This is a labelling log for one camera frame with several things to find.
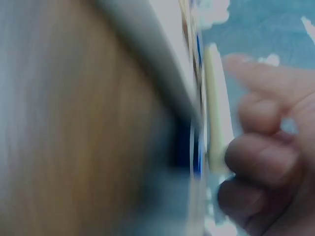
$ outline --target hand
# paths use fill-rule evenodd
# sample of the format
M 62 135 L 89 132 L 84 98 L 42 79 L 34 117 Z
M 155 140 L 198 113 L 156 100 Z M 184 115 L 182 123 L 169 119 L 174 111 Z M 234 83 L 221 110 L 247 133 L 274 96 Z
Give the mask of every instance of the hand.
M 221 209 L 251 236 L 315 235 L 315 71 L 239 55 L 224 66 L 251 93 L 239 106 L 244 134 L 226 151 L 236 176 L 220 186 Z M 284 117 L 298 134 L 281 130 Z

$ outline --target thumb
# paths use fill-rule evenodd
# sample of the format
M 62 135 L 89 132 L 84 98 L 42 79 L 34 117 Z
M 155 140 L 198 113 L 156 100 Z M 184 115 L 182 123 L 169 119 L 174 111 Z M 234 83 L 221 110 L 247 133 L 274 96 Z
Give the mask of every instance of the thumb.
M 298 127 L 299 146 L 315 167 L 315 71 L 274 67 L 244 55 L 227 56 L 223 65 L 244 86 L 289 112 Z

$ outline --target wood grain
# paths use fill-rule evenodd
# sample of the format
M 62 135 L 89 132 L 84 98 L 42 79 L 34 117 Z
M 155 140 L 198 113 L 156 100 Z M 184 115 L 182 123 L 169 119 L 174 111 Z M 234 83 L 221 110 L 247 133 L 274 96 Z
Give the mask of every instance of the wood grain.
M 167 122 L 148 74 L 88 2 L 0 1 L 0 235 L 107 235 Z

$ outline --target cream-colored edge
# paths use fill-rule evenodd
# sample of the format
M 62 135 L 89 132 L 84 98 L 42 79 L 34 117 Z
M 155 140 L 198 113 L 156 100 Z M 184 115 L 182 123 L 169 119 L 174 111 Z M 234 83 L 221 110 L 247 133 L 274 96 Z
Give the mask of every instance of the cream-colored edge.
M 210 124 L 209 168 L 212 172 L 226 172 L 224 154 L 234 136 L 222 60 L 215 44 L 205 48 L 204 66 Z

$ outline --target light blue surface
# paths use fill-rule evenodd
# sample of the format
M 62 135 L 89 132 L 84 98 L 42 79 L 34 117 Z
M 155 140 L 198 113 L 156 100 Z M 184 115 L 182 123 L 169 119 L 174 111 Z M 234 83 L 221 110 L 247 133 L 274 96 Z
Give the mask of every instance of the light blue surface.
M 301 21 L 306 16 L 315 22 L 314 0 L 231 0 L 228 11 L 226 23 L 203 32 L 205 45 L 215 42 L 222 56 L 239 52 L 257 59 L 277 54 L 281 65 L 315 68 L 315 45 Z M 226 83 L 238 136 L 242 131 L 236 109 L 246 91 L 229 75 Z M 294 130 L 290 124 L 286 128 Z

